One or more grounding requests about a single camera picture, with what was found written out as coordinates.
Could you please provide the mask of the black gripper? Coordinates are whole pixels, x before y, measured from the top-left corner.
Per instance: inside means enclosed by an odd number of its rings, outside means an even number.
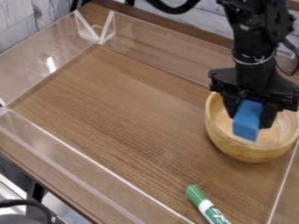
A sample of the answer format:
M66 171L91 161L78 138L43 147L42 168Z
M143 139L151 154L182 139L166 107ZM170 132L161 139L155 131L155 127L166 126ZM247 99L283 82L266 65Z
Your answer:
M242 65L210 70L210 90L223 97L229 117L234 118L243 99L263 103L261 129L270 129L277 114L299 107L299 85L277 71L273 60L261 65Z

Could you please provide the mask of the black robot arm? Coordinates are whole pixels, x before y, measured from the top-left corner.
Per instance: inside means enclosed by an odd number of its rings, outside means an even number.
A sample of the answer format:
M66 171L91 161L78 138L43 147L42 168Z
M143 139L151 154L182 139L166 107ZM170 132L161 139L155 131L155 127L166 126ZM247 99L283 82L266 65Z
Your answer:
M281 112L299 108L299 84L289 80L295 74L283 71L277 62L279 46L293 50L299 59L299 50L287 39L295 16L286 0L218 0L218 4L234 33L235 66L210 71L210 90L223 97L230 117L237 116L245 100L259 102L259 127L269 129Z

